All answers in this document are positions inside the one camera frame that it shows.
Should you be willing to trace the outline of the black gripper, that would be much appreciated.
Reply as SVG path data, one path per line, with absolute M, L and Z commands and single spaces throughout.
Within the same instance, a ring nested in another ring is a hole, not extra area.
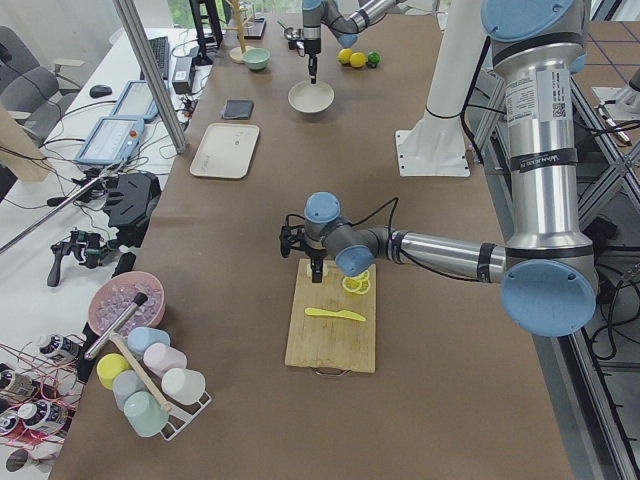
M 309 56 L 308 59 L 308 72 L 310 82 L 312 84 L 317 83 L 317 56 L 321 53 L 321 39 L 312 38 L 304 40 L 305 54 Z
M 310 278 L 312 283 L 322 283 L 325 249 L 307 246 L 306 254 L 310 258 Z

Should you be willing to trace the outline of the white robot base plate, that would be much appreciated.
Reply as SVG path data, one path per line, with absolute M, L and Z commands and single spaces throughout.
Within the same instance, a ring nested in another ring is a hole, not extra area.
M 397 130 L 394 135 L 402 177 L 469 177 L 464 136 L 452 131 Z

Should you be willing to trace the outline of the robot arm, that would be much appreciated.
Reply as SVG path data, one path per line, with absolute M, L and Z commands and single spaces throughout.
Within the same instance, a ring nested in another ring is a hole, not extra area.
M 451 175 L 461 166 L 456 124 L 484 49 L 505 83 L 514 232 L 505 246 L 395 230 L 360 230 L 338 199 L 318 192 L 305 222 L 281 248 L 298 248 L 312 278 L 332 258 L 354 277 L 377 258 L 412 263 L 450 278 L 497 283 L 509 317 L 529 332 L 562 337 L 595 311 L 597 275 L 591 240 L 579 228 L 570 80 L 584 63 L 585 1 L 455 1 L 447 19 L 424 117 L 397 135 L 398 160 L 410 175 Z
M 317 83 L 318 55 L 321 53 L 321 26 L 325 25 L 343 48 L 350 48 L 358 35 L 380 21 L 388 11 L 401 4 L 396 0 L 366 1 L 345 17 L 335 1 L 304 0 L 302 2 L 301 41 L 308 57 L 310 83 Z

